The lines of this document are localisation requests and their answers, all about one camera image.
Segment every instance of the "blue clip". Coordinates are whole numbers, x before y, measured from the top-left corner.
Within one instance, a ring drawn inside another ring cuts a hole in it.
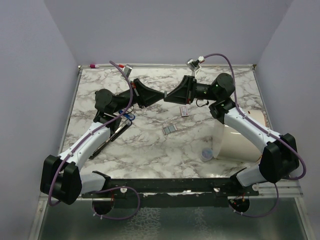
[[[133,121],[133,120],[136,119],[136,116],[135,116],[134,114],[132,114],[132,113],[125,113],[125,114],[123,114],[123,116],[124,116],[126,119],[130,120],[130,121]]]

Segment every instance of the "white container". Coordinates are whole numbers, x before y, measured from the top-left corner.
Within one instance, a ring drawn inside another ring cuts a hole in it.
[[[251,118],[266,125],[260,110],[244,110]],[[261,153],[256,146],[232,127],[217,122],[213,128],[213,157],[241,162],[257,162]]]

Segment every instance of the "white wall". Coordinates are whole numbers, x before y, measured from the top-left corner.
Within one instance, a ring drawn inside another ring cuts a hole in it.
[[[42,0],[0,7],[0,238],[27,239],[44,159],[57,154],[77,63]]]
[[[44,0],[79,64],[256,64],[292,0]],[[216,57],[208,63],[223,63]]]
[[[320,0],[294,0],[258,62],[275,130],[295,136],[307,164],[300,183],[320,239]]]

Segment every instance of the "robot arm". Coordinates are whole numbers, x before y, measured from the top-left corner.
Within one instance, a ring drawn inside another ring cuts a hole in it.
[[[170,93],[162,93],[144,86],[139,79],[131,82],[133,88],[133,99],[131,105],[138,104],[140,108],[148,107],[157,101],[163,99],[165,102],[178,104],[191,104],[194,99],[215,101],[209,106],[213,118],[222,124],[236,129],[249,141],[251,141],[262,153],[259,165],[246,168],[237,172],[228,179],[228,184],[234,192],[241,192],[247,186],[261,182],[276,183],[286,177],[299,166],[298,158],[292,154],[281,142],[270,137],[273,134],[285,141],[293,149],[297,150],[296,141],[290,134],[280,135],[272,131],[255,120],[261,128],[267,133],[253,126],[249,117],[243,117],[239,114],[236,104],[230,98],[235,91],[233,78],[227,73],[221,73],[212,84],[197,83],[196,73],[185,75],[181,83]],[[93,124],[88,131],[74,144],[79,144],[84,136],[89,134],[93,129],[114,118],[114,113],[124,109],[129,102],[130,92],[124,91],[114,95],[107,89],[101,89],[95,93],[95,108],[97,109]],[[105,147],[109,142],[114,141],[121,133],[128,129],[131,121],[125,121],[122,125],[121,118],[113,123],[101,128],[95,134],[87,138],[81,147],[74,152],[63,166],[53,188],[52,196],[66,204],[72,204],[79,194],[109,189],[110,177],[98,171],[90,174],[80,175],[80,170],[88,158]],[[56,173],[62,159],[70,155],[70,149],[60,154],[60,156],[48,156],[43,164],[40,190],[48,194],[52,184],[52,179]]]

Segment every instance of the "white marble surface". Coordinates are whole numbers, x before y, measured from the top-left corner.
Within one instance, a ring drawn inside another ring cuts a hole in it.
[[[259,90],[249,67],[236,68],[236,90],[240,107],[264,111]],[[197,79],[210,84],[218,74],[230,73],[227,67],[204,67]],[[134,68],[130,79],[159,91],[173,90],[187,68]],[[70,147],[89,128],[95,116],[95,91],[108,89],[114,94],[128,89],[127,83],[113,68],[84,69],[75,98],[63,150]],[[126,132],[110,143],[95,159],[88,160],[82,173],[99,171],[112,178],[205,178],[229,177],[250,163],[228,160],[202,162],[202,148],[212,146],[215,124],[209,108],[188,105],[188,117],[181,117],[179,104],[164,102],[140,109]],[[162,128],[176,124],[178,131],[164,135]]]

